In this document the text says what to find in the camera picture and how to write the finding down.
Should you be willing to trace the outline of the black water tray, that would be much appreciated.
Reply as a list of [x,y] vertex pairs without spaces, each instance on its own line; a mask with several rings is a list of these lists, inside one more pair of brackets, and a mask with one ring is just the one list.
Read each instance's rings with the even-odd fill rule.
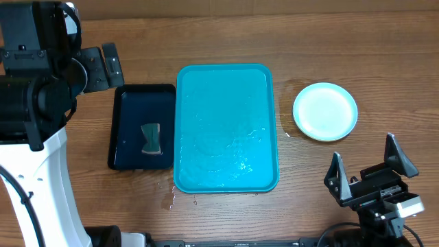
[[[113,170],[170,169],[174,164],[176,88],[172,84],[128,84],[115,91],[108,167]],[[160,124],[159,155],[142,153],[141,126]]]

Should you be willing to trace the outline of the light blue plate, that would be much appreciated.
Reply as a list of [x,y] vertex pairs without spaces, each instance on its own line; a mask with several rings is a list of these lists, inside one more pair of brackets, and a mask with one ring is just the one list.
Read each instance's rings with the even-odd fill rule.
[[352,132],[359,112],[356,101],[346,89],[319,82],[297,94],[292,116],[298,129],[306,136],[316,141],[332,142]]

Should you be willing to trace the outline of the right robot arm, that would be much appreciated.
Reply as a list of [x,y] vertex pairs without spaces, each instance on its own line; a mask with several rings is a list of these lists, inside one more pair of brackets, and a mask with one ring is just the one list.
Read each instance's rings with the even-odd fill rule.
[[331,246],[410,246],[408,230],[420,246],[420,237],[405,219],[425,210],[418,194],[409,192],[402,177],[413,178],[418,169],[408,159],[396,137],[387,133],[382,163],[360,171],[361,178],[347,178],[342,157],[335,152],[324,184],[341,207],[356,212],[356,229],[338,231]]

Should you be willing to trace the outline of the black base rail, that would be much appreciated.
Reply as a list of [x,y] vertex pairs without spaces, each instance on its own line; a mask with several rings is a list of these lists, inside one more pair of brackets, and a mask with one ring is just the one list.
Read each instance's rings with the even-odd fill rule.
[[147,246],[147,247],[316,247],[336,246],[331,237],[302,237],[292,241],[259,242],[184,242],[182,240],[155,241],[149,233],[122,233],[118,226],[88,226],[84,230],[91,238],[92,246]]

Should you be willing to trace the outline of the turquoise plastic tray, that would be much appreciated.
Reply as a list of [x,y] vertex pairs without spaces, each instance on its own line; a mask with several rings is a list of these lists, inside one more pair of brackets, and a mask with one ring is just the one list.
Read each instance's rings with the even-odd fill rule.
[[273,80],[263,64],[189,65],[176,80],[174,184],[265,193],[280,178]]

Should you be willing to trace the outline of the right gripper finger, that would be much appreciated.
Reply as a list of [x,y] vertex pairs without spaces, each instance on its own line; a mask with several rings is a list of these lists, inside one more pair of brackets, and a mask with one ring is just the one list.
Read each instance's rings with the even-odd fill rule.
[[324,177],[324,184],[337,202],[348,202],[353,199],[342,157],[337,152],[333,153],[330,168]]
[[390,132],[386,135],[384,163],[399,175],[404,175],[408,178],[419,175],[416,166],[406,156],[395,135]]

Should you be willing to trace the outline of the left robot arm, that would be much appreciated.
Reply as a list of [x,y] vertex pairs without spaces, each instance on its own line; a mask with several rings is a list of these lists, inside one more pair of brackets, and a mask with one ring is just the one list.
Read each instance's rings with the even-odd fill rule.
[[1,4],[1,179],[27,246],[120,246],[117,226],[85,226],[67,167],[77,96],[122,86],[114,44],[85,49],[71,3]]

